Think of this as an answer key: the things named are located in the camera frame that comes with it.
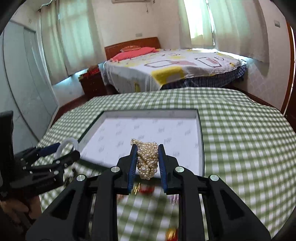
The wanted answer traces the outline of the left hand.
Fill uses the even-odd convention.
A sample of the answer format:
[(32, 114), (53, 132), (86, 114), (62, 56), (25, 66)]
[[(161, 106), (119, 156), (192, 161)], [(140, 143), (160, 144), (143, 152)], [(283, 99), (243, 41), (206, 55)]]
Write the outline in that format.
[(19, 213), (28, 213), (31, 219), (37, 219), (42, 214), (39, 196), (29, 199), (27, 205), (15, 199), (1, 201), (1, 208), (16, 223), (21, 222)]

